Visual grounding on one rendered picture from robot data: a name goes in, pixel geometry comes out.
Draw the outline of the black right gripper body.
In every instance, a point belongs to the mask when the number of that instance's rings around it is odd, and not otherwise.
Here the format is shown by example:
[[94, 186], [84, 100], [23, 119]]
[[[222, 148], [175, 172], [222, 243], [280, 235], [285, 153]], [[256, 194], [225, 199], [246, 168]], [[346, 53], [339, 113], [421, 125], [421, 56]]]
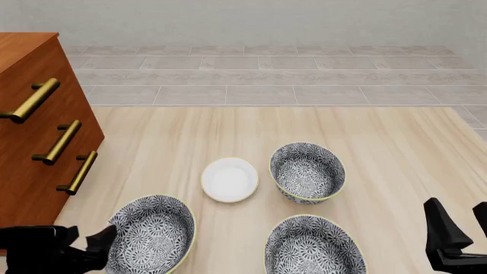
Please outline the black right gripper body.
[[450, 274], [487, 274], [487, 255], [462, 253], [455, 250], [448, 253], [436, 250], [433, 253], [433, 270]]

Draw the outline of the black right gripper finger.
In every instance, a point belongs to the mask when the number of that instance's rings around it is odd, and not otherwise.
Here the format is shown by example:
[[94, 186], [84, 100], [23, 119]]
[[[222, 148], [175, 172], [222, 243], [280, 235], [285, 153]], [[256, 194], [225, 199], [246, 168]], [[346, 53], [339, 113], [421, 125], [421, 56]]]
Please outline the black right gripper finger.
[[487, 237], [487, 202], [480, 202], [473, 207], [473, 213], [482, 228], [484, 235]]
[[427, 225], [427, 256], [434, 255], [437, 250], [462, 250], [473, 244], [473, 240], [458, 228], [437, 198], [430, 198], [423, 206]]

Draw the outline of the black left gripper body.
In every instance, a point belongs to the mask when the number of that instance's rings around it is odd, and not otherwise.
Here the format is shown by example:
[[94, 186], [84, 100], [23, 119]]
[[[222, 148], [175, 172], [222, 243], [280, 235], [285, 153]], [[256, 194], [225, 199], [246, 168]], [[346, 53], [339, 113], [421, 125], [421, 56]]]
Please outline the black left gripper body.
[[79, 250], [74, 247], [51, 250], [0, 248], [0, 252], [6, 252], [5, 274], [85, 274], [103, 269], [107, 265], [110, 250]]

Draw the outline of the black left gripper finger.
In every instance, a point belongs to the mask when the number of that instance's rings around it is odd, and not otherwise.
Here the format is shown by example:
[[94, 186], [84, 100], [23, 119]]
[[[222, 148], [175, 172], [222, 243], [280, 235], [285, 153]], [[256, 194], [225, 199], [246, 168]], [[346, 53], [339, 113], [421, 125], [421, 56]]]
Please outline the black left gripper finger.
[[79, 237], [78, 227], [31, 225], [0, 228], [0, 249], [69, 246]]
[[117, 236], [115, 225], [108, 225], [101, 232], [86, 237], [88, 253], [107, 257]]

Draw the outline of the black patterned bowl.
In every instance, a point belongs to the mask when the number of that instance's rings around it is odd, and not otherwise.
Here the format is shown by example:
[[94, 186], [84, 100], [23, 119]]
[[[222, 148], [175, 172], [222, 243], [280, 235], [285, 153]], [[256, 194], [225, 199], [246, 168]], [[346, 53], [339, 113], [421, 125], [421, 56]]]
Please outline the black patterned bowl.
[[275, 150], [269, 172], [279, 192], [302, 205], [325, 202], [346, 182], [340, 159], [327, 148], [308, 142], [288, 143]]
[[109, 220], [117, 236], [106, 274], [171, 274], [196, 237], [194, 214], [173, 196], [151, 195], [124, 205]]
[[266, 274], [367, 274], [360, 248], [341, 227], [315, 215], [295, 215], [270, 232]]

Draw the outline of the white shallow bowl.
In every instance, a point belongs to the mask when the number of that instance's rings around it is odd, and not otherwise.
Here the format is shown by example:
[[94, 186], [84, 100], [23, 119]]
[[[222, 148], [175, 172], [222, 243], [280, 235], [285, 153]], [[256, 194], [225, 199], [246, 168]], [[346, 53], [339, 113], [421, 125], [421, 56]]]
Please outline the white shallow bowl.
[[208, 164], [201, 174], [203, 192], [217, 202], [240, 202], [259, 185], [256, 168], [239, 157], [225, 157]]

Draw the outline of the wooden cabinet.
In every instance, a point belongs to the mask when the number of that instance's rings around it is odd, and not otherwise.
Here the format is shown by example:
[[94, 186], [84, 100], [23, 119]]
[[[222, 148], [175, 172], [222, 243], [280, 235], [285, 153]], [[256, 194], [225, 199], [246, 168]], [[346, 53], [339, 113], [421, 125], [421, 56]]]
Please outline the wooden cabinet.
[[[0, 33], [0, 111], [14, 111], [35, 90], [32, 84], [58, 79], [59, 88], [26, 120], [0, 119], [0, 228], [52, 225], [69, 196], [56, 191], [70, 184], [82, 161], [97, 151], [102, 129], [62, 49], [57, 33]], [[53, 166], [33, 161], [63, 131], [58, 125], [82, 123]]]

